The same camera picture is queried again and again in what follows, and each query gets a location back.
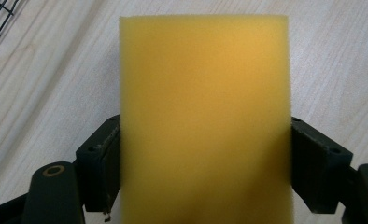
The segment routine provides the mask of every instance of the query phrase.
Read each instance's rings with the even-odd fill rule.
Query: wood grain surface
[[[120,113],[119,18],[162,14],[288,15],[292,115],[368,162],[368,0],[21,0],[0,37],[0,203]],[[343,206],[312,215],[294,197],[295,223],[340,223]]]

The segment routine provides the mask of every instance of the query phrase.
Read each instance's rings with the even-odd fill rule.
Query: screw hole
[[[330,151],[334,154],[340,154],[341,153],[341,150],[339,150],[338,148],[331,148]]]
[[[63,171],[64,171],[64,166],[55,165],[55,166],[51,166],[51,167],[47,168],[46,170],[44,170],[42,175],[46,176],[46,177],[52,177],[52,176],[56,176],[56,175],[61,174]]]

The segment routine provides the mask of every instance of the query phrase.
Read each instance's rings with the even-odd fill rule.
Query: white wooden table
[[[146,14],[288,15],[292,115],[368,162],[368,1],[21,0],[0,38],[0,203],[120,113],[119,18]],[[295,197],[296,223],[340,218]]]

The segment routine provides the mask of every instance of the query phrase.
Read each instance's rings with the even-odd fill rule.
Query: foam block
[[[284,16],[120,19],[121,223],[292,223]]]

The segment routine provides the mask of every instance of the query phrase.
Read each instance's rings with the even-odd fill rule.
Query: sponge
[[[121,223],[292,223],[285,16],[120,18]]]

